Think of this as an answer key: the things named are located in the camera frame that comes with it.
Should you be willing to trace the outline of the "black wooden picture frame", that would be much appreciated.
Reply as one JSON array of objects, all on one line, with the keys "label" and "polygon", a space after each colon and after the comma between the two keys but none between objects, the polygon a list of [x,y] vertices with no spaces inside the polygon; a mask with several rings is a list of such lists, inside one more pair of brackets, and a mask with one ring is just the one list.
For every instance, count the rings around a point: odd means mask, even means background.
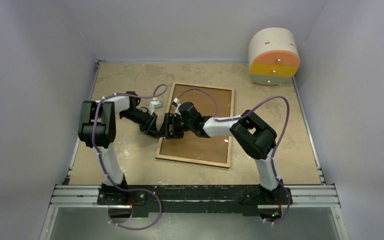
[{"label": "black wooden picture frame", "polygon": [[[174,98],[180,102],[192,102],[203,116],[232,117],[234,115],[235,89],[231,87],[174,82],[167,101],[166,112],[174,113],[170,106]],[[216,136],[200,138],[187,131],[181,139],[158,141],[157,159],[230,168],[232,138]]]}]

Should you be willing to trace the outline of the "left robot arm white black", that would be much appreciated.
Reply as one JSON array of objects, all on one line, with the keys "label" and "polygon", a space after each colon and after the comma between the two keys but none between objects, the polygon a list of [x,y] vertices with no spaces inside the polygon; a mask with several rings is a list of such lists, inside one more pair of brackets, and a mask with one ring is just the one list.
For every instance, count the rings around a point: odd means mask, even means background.
[{"label": "left robot arm white black", "polygon": [[150,137],[158,137],[158,116],[150,109],[138,108],[141,97],[134,91],[115,93],[101,100],[86,100],[81,104],[78,138],[92,149],[103,173],[101,189],[118,205],[129,199],[125,174],[118,163],[114,148],[117,134],[116,116],[121,114],[139,126],[139,130]]}]

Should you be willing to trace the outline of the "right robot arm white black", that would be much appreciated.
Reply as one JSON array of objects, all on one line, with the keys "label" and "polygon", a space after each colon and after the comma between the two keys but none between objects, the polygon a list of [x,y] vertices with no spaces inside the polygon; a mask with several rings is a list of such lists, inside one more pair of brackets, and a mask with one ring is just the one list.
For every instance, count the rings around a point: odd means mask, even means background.
[{"label": "right robot arm white black", "polygon": [[260,196],[268,204],[280,198],[279,178],[274,161],[269,157],[276,147],[276,131],[251,110],[233,117],[204,116],[191,102],[172,103],[175,113],[166,113],[160,138],[182,139],[191,131],[199,138],[233,137],[252,159],[262,187]]}]

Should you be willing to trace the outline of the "brown backing board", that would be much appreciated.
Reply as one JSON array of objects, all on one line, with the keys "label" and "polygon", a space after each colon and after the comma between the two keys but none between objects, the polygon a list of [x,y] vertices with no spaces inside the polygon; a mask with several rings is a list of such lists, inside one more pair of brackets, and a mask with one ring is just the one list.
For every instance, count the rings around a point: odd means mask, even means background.
[{"label": "brown backing board", "polygon": [[235,90],[202,84],[172,84],[155,157],[229,168],[232,137],[227,123],[214,117],[234,115]]}]

